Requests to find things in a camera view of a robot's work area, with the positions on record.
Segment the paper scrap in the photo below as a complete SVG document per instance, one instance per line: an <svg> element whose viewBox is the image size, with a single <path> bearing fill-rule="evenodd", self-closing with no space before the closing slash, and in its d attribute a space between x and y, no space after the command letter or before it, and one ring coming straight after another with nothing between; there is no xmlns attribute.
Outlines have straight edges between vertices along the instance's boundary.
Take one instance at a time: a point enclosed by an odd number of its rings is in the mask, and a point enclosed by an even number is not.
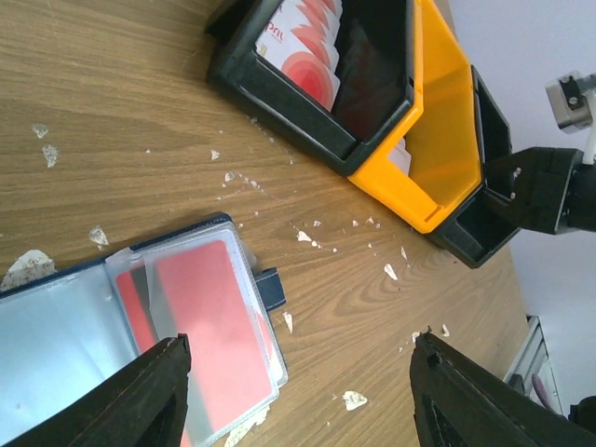
<svg viewBox="0 0 596 447"><path fill-rule="evenodd" d="M298 232L298 242L312 242L312 240L313 239L311 239L310 236L304 231L300 230Z"/></svg>
<svg viewBox="0 0 596 447"><path fill-rule="evenodd" d="M358 407L361 407L369 401L356 391L346 391L342 398L344 399L345 409L349 412L356 410Z"/></svg>
<svg viewBox="0 0 596 447"><path fill-rule="evenodd" d="M58 161L58 148L56 146L52 146L51 144L46 144L41 148L41 152L46 159L47 167L53 168Z"/></svg>
<svg viewBox="0 0 596 447"><path fill-rule="evenodd" d="M105 247L110 245L108 236L103 233L103 230L99 225L94 226L91 231L89 231L89 240L97 244L97 248L100 250L103 250Z"/></svg>
<svg viewBox="0 0 596 447"><path fill-rule="evenodd" d="M2 283L0 291L7 291L56 273L56 266L49 256L40 250L29 250L10 266Z"/></svg>
<svg viewBox="0 0 596 447"><path fill-rule="evenodd" d="M47 133L49 132L49 130L47 130L47 126L45 124L33 124L31 126L31 130L33 132L35 132L35 135L37 135L38 139L42 139L44 138Z"/></svg>
<svg viewBox="0 0 596 447"><path fill-rule="evenodd" d="M263 408L260 412L251 416L248 420L240 424L238 427L230 431L230 436L225 440L223 447L235 447L244 438L254 426L259 426L267 418L269 413L269 405Z"/></svg>
<svg viewBox="0 0 596 447"><path fill-rule="evenodd" d="M294 332L294 323L291 317L291 313L290 312L284 312L283 314L281 314L283 316L283 319L286 320L286 325L288 326L288 331L290 331L290 334L292 334Z"/></svg>
<svg viewBox="0 0 596 447"><path fill-rule="evenodd" d="M395 270L393 270L391 264L385 264L383 270L385 270L385 273L387 273L391 279L393 279L394 281L398 280L398 276L395 274Z"/></svg>

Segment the wooden table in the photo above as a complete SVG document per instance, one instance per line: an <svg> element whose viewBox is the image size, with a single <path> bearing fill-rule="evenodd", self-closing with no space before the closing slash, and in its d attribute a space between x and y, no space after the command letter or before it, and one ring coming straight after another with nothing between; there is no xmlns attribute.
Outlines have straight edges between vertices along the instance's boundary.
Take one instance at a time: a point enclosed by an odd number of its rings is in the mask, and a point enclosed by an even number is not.
<svg viewBox="0 0 596 447"><path fill-rule="evenodd" d="M2 2L0 268L31 249L58 268L93 258L95 225L116 251L229 212L279 267L294 320L290 335L273 313L290 382L244 445L416 445L412 333L446 324L453 346L503 375L527 331L509 252L469 270L220 98L202 34L218 2ZM348 413L346 390L369 403Z"/></svg>

